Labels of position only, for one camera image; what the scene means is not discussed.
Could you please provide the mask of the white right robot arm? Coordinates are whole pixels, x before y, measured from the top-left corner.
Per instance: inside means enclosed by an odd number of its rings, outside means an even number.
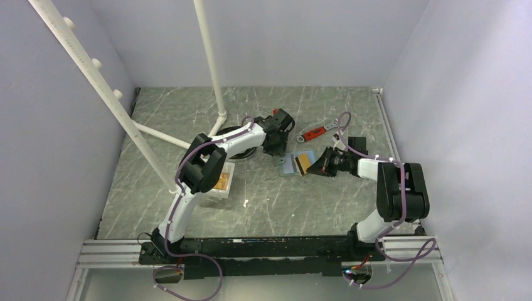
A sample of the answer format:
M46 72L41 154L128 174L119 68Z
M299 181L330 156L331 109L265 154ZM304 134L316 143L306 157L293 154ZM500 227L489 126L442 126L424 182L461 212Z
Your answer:
M369 158L366 138L348 137L346 150L327 147L307 168L309 174L334 177L339 171L376 182L376 209L353 225L346 237L346 253L361 260L382 233L404 222L424 219L430 211L423 170L418 163L398 164L393 159Z

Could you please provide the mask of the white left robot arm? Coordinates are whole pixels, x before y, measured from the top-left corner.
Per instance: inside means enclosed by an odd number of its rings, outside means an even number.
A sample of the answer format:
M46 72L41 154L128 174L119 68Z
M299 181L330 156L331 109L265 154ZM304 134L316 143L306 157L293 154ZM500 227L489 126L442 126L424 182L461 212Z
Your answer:
M273 157L286 153L294 119L281 108L268 117L246 117L245 124L223 135L197 135L175 175L178 187L172 205L162 223L152 232L155 254L164 263L179 258L186 225L197 205L196 199L211 191L219 181L225 162L254 147Z

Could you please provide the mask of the gold striped credit card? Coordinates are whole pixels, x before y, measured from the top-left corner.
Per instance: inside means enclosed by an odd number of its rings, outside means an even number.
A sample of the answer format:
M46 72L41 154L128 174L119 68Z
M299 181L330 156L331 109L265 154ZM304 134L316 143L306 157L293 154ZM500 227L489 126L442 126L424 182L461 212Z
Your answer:
M300 176L307 174L307 168L316 162L316 154L313 150L296 152L292 162L295 164L295 170Z

